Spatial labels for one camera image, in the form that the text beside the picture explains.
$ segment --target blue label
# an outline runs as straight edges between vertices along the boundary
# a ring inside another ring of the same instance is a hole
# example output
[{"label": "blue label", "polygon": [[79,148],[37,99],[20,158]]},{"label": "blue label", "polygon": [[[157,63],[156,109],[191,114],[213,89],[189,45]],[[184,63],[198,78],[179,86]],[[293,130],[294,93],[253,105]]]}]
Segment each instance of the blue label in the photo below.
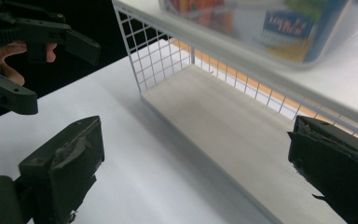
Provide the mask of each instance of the blue label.
[{"label": "blue label", "polygon": [[264,21],[264,29],[280,35],[308,38],[313,21],[291,11],[269,11]]}]

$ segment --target dark background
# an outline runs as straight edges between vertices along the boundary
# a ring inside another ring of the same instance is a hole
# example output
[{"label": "dark background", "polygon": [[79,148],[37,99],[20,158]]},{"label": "dark background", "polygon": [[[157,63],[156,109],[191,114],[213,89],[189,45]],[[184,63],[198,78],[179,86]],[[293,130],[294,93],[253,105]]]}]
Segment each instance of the dark background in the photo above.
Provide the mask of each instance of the dark background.
[{"label": "dark background", "polygon": [[[25,78],[24,87],[38,97],[64,87],[110,63],[127,56],[111,0],[16,0],[48,11],[61,13],[72,29],[96,40],[101,45],[98,65],[91,65],[65,52],[63,46],[54,51],[54,63],[28,63],[26,53],[11,56],[6,62]],[[0,108],[0,115],[7,111]]]}]

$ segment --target person's hand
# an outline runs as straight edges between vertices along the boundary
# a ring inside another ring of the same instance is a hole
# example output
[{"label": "person's hand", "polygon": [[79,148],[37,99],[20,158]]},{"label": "person's hand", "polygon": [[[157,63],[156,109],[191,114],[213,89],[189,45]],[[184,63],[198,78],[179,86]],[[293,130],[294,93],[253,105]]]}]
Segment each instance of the person's hand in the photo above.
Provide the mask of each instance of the person's hand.
[{"label": "person's hand", "polygon": [[[57,47],[55,43],[46,44],[46,52],[47,52],[47,62],[52,63],[56,59],[56,55],[54,53],[54,49]],[[24,77],[17,72],[14,68],[10,67],[6,62],[5,58],[15,54],[21,54],[27,51],[27,46],[22,41],[15,41],[11,44],[3,46],[0,48],[0,66],[2,75],[12,80],[13,82],[24,85]]]}]

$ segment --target wire mesh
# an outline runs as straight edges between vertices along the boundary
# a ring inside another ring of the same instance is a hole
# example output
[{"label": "wire mesh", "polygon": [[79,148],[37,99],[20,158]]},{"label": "wire mesh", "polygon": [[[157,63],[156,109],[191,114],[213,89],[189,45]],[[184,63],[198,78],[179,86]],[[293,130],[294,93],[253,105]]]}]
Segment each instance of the wire mesh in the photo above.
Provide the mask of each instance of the wire mesh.
[{"label": "wire mesh", "polygon": [[287,90],[251,71],[239,71],[235,65],[188,45],[169,31],[162,31],[135,18],[125,8],[115,8],[123,39],[131,60],[139,91],[147,91],[183,68],[195,64],[212,76],[253,97],[265,106],[295,120],[304,115],[332,123],[358,137],[358,122],[319,105],[298,92]]}]

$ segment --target white shelf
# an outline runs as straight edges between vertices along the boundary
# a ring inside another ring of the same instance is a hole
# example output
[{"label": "white shelf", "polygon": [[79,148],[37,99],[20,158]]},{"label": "white shelf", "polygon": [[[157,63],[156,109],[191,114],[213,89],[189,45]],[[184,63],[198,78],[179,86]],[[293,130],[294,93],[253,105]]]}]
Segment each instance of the white shelf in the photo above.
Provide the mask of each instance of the white shelf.
[{"label": "white shelf", "polygon": [[297,96],[328,105],[358,122],[358,35],[314,67],[294,69],[239,48],[238,42],[227,36],[168,15],[161,10],[158,0],[147,1],[147,4],[143,0],[113,0],[113,3],[138,19],[218,55],[250,76],[258,76]]},{"label": "white shelf", "polygon": [[344,223],[287,160],[287,117],[195,65],[142,96],[282,223]]}]

